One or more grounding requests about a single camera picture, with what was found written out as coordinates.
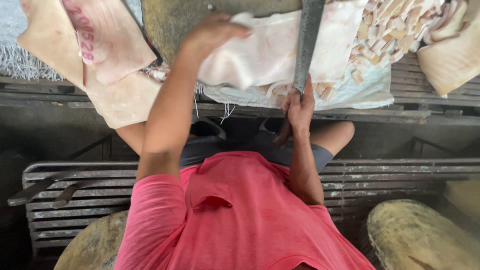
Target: knife on rack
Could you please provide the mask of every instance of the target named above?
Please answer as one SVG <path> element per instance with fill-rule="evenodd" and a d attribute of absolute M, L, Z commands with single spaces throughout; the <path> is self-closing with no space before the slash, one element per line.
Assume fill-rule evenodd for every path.
<path fill-rule="evenodd" d="M 313 50 L 317 41 L 318 30 L 322 20 L 325 0 L 303 0 L 300 17 L 300 30 L 297 45 L 297 59 L 295 61 L 295 73 L 293 76 L 293 87 L 300 94 L 303 94 L 303 88 L 307 81 L 308 70 L 312 62 Z M 292 126 L 288 120 L 288 111 L 285 113 L 282 127 L 275 135 L 272 143 L 282 148 L 292 135 Z"/>

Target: knee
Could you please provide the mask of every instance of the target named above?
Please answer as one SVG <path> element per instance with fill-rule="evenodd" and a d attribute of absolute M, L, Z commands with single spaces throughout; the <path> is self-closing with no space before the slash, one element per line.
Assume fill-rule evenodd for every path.
<path fill-rule="evenodd" d="M 355 134 L 355 126 L 352 121 L 342 121 L 339 125 L 341 126 L 342 134 L 344 134 L 345 138 L 350 141 Z"/>

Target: gray shorts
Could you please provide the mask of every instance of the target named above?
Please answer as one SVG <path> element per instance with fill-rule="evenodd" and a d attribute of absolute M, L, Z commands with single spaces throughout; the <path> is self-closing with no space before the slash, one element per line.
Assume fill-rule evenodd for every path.
<path fill-rule="evenodd" d="M 203 163 L 206 158 L 220 152 L 228 151 L 253 151 L 258 152 L 266 160 L 290 167 L 293 151 L 293 142 L 289 141 L 283 148 L 276 148 L 272 144 L 273 133 L 260 131 L 253 140 L 239 146 L 228 146 L 228 144 L 217 136 L 201 136 L 188 139 L 180 156 L 180 169 Z M 312 144 L 315 166 L 320 172 L 324 166 L 333 159 L 332 153 L 327 149 Z"/>

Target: round chopping block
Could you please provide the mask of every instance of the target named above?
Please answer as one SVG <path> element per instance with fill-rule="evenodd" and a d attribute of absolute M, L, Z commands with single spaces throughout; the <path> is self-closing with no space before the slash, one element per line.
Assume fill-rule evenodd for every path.
<path fill-rule="evenodd" d="M 102 217 L 81 231 L 60 256 L 54 270 L 112 270 L 128 211 Z"/>
<path fill-rule="evenodd" d="M 366 220 L 364 255 L 385 270 L 480 269 L 480 242 L 432 208 L 414 200 L 377 205 Z"/>
<path fill-rule="evenodd" d="M 163 60 L 172 65 L 180 44 L 192 27 L 212 11 L 229 14 L 252 12 L 255 17 L 301 8 L 301 0 L 143 0 L 148 38 Z"/>

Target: hand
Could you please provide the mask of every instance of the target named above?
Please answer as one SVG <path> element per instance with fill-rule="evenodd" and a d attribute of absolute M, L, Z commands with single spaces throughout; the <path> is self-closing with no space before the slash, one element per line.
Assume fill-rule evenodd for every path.
<path fill-rule="evenodd" d="M 310 121 L 312 120 L 315 99 L 313 97 L 312 79 L 308 74 L 303 96 L 295 92 L 288 96 L 288 120 L 292 125 L 293 135 L 310 134 Z"/>
<path fill-rule="evenodd" d="M 213 49 L 223 45 L 231 37 L 247 38 L 251 30 L 229 22 L 231 15 L 216 12 L 195 26 L 182 42 L 182 48 L 193 52 L 203 61 Z"/>

